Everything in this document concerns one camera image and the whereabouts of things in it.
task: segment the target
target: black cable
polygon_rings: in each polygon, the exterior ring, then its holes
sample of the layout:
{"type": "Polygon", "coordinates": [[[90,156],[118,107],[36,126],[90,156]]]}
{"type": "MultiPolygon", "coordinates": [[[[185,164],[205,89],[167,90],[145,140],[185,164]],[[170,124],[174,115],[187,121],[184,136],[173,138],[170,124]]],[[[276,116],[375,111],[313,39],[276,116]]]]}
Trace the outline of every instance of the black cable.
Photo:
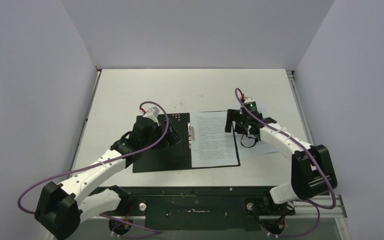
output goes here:
{"type": "Polygon", "coordinates": [[[240,138],[240,145],[241,145],[242,147],[247,148],[247,149],[250,149],[250,148],[254,147],[254,146],[257,144],[258,139],[257,139],[256,137],[254,138],[254,137],[246,136],[246,137],[249,138],[249,139],[254,139],[254,144],[253,144],[252,146],[245,146],[245,145],[242,143],[242,139],[244,139],[244,136],[245,136],[245,134],[242,134],[242,137],[240,138]]]}
{"type": "Polygon", "coordinates": [[[261,227],[264,228],[262,221],[261,221],[260,218],[257,216],[255,206],[252,206],[252,213],[254,214],[255,220],[257,220],[257,222],[261,225],[261,227]]]}
{"type": "Polygon", "coordinates": [[[293,209],[291,209],[291,210],[289,210],[289,211],[285,211],[285,212],[282,214],[282,216],[280,216],[280,217],[273,223],[273,225],[278,225],[278,224],[282,221],[282,219],[284,219],[284,217],[286,217],[286,215],[292,213],[292,211],[293,211],[293,209]]]}

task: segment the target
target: black wire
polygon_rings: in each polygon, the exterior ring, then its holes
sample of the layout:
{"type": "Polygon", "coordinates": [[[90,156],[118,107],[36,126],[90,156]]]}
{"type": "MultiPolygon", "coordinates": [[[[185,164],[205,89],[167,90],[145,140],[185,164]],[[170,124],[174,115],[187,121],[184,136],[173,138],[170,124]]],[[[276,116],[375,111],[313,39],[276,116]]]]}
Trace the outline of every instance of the black wire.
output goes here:
{"type": "Polygon", "coordinates": [[[240,138],[240,145],[241,145],[242,147],[247,148],[247,149],[250,149],[250,148],[254,147],[254,146],[257,144],[257,142],[258,142],[258,139],[257,139],[257,138],[250,137],[250,136],[246,136],[246,137],[249,138],[249,139],[254,139],[254,144],[253,144],[252,146],[245,146],[245,145],[242,143],[242,139],[244,139],[244,136],[245,136],[245,134],[242,134],[242,137],[240,138]]]}
{"type": "Polygon", "coordinates": [[[289,210],[289,211],[285,211],[275,222],[264,222],[264,220],[261,220],[257,214],[256,214],[256,208],[255,206],[252,207],[252,213],[254,214],[254,217],[255,219],[257,220],[257,222],[261,225],[261,227],[264,228],[264,224],[267,224],[267,225],[279,225],[279,223],[282,221],[282,219],[284,217],[286,217],[286,215],[288,215],[289,213],[291,213],[293,211],[293,209],[289,210]]]}

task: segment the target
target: clipboard clip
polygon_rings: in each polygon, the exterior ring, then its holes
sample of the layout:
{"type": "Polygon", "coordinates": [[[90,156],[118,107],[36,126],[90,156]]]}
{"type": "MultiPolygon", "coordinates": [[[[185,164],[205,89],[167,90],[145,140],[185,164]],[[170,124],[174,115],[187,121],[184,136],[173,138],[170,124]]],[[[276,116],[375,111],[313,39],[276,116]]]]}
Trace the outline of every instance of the clipboard clip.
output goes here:
{"type": "Polygon", "coordinates": [[[189,142],[189,149],[191,148],[192,145],[192,140],[194,139],[194,127],[191,126],[191,123],[187,123],[187,140],[189,142]]]}

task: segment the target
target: gray wall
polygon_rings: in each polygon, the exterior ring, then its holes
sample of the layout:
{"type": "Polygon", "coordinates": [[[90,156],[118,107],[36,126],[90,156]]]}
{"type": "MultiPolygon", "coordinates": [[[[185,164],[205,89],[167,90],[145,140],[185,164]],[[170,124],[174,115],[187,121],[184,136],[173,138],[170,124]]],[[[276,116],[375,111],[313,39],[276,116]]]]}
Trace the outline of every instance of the gray wall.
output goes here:
{"type": "Polygon", "coordinates": [[[336,0],[295,77],[314,140],[331,152],[351,235],[384,239],[384,1],[336,0]]]}
{"type": "Polygon", "coordinates": [[[96,74],[61,1],[0,1],[0,240],[41,239],[17,197],[69,169],[96,74]]]}
{"type": "Polygon", "coordinates": [[[99,68],[295,69],[334,0],[63,0],[99,68]]]}

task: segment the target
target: paper sheet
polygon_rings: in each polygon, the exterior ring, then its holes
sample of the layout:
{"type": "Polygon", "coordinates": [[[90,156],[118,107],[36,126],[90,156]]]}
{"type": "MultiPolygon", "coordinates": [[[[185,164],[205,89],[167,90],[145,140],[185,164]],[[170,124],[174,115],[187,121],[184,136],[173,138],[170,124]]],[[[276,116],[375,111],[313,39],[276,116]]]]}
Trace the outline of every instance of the paper sheet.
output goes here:
{"type": "MultiPolygon", "coordinates": [[[[262,102],[256,102],[256,104],[257,104],[258,112],[262,113],[263,118],[267,118],[269,116],[269,114],[267,113],[266,109],[264,108],[263,103],[262,102]]],[[[241,106],[239,105],[239,103],[235,104],[235,105],[231,105],[229,107],[229,109],[237,109],[237,110],[239,110],[240,108],[241,108],[241,106]]],[[[253,146],[252,148],[243,147],[240,144],[242,134],[237,134],[237,133],[235,133],[235,134],[236,134],[235,136],[236,136],[236,141],[237,141],[237,151],[239,153],[240,158],[241,157],[247,157],[247,156],[257,156],[257,155],[263,155],[263,154],[277,152],[276,148],[274,148],[270,144],[263,142],[263,141],[257,142],[257,144],[255,146],[253,146]]],[[[254,140],[249,139],[246,136],[244,136],[242,143],[243,143],[243,145],[248,147],[248,146],[252,146],[254,144],[254,140]]]]}
{"type": "Polygon", "coordinates": [[[190,113],[192,168],[239,164],[233,134],[225,132],[226,114],[226,111],[190,113]]]}

